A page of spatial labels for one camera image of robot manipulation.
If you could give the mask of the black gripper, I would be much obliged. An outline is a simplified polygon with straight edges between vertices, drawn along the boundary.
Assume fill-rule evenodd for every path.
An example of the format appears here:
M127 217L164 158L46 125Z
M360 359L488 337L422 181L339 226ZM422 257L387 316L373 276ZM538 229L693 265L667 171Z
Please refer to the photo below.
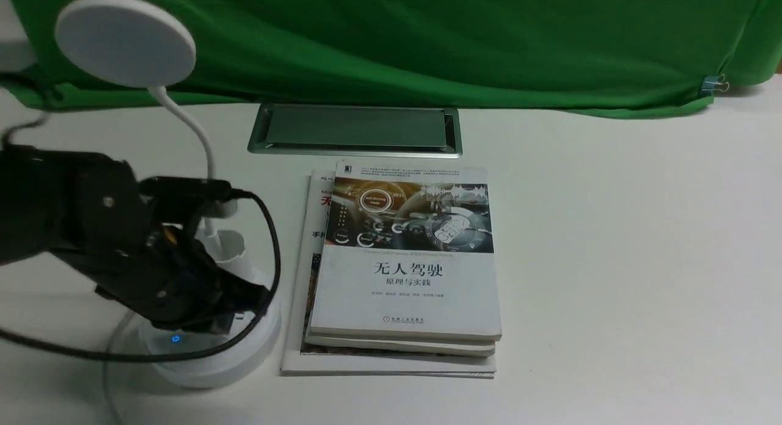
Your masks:
M216 263L196 231L203 218L155 219L125 161L95 155L64 178L64 222L51 253L161 330L227 333L232 317L262 318L272 292Z

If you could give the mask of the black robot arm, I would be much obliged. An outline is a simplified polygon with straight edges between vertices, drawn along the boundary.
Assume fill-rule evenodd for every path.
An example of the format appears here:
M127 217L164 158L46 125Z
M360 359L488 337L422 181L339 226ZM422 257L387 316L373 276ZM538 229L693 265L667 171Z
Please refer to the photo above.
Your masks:
M270 302L196 239L203 218L240 196L224 180L139 181L101 153L14 146L2 152L2 264L50 253L154 327L226 333L229 316Z

